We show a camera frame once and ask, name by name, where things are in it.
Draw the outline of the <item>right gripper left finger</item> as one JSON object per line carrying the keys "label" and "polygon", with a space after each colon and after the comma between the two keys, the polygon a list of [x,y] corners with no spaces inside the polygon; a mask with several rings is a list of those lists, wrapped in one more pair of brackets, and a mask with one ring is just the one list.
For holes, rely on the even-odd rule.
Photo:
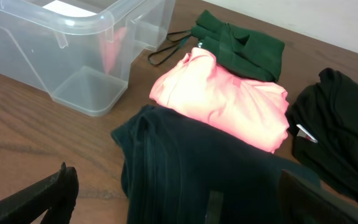
{"label": "right gripper left finger", "polygon": [[0,200],[0,223],[69,224],[79,192],[74,167],[62,163],[58,172]]}

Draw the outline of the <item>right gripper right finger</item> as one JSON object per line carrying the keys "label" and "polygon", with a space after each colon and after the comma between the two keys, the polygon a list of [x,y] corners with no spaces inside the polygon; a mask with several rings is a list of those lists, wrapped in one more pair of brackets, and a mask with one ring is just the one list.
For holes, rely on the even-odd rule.
{"label": "right gripper right finger", "polygon": [[286,223],[358,224],[358,208],[287,170],[278,184]]}

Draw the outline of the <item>clear plastic storage bin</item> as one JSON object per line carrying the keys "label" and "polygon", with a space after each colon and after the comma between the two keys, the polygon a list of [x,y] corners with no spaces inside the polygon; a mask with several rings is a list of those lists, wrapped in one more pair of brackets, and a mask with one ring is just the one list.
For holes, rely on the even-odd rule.
{"label": "clear plastic storage bin", "polygon": [[0,0],[0,74],[90,116],[108,113],[133,60],[165,40],[175,0],[59,0],[96,13],[68,17],[49,0]]}

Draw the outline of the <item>black folded garment with tag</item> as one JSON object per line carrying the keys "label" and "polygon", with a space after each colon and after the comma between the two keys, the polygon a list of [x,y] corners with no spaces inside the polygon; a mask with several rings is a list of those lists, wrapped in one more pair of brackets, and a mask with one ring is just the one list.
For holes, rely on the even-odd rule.
{"label": "black folded garment with tag", "polygon": [[358,202],[358,84],[325,68],[286,112],[292,154],[338,193]]}

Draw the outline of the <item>pink folded shirt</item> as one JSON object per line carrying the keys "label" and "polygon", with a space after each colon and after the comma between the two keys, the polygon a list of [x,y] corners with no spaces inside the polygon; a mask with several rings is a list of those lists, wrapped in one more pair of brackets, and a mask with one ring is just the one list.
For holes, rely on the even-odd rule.
{"label": "pink folded shirt", "polygon": [[287,138],[287,91],[272,82],[240,78],[215,56],[192,48],[150,91],[150,99],[266,152]]}

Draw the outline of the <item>dark teal folded garment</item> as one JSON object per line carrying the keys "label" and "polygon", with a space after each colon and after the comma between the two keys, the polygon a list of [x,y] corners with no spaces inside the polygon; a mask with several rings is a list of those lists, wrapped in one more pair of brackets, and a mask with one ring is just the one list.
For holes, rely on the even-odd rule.
{"label": "dark teal folded garment", "polygon": [[310,169],[177,112],[146,105],[113,130],[128,223],[282,223],[282,170]]}

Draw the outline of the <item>dark green folded garment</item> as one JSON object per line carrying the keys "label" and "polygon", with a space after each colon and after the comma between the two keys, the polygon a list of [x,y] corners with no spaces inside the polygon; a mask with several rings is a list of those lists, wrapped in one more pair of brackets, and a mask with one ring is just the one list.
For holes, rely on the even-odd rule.
{"label": "dark green folded garment", "polygon": [[282,72],[283,41],[223,22],[207,10],[198,16],[191,29],[171,32],[166,39],[173,45],[149,54],[149,64],[165,63],[189,39],[196,39],[194,50],[211,56],[218,65],[238,77],[276,83]]}

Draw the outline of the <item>white label in bin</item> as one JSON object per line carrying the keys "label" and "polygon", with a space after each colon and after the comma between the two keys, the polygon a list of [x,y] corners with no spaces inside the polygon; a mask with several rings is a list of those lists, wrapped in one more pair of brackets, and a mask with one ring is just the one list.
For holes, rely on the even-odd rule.
{"label": "white label in bin", "polygon": [[54,0],[44,5],[43,8],[68,17],[89,17],[96,15],[94,12],[87,11],[59,0]]}

